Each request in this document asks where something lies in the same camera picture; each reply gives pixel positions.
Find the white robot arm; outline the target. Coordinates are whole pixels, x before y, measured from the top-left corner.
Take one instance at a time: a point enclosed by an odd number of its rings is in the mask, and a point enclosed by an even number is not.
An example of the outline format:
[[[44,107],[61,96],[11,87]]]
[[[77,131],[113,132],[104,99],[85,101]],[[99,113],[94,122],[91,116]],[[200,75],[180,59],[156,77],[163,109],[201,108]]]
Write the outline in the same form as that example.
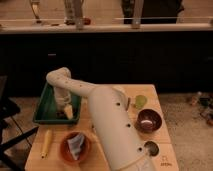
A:
[[[122,92],[106,85],[75,80],[66,75],[67,68],[47,74],[53,87],[68,90],[87,99],[88,110],[111,171],[156,171],[127,113]]]

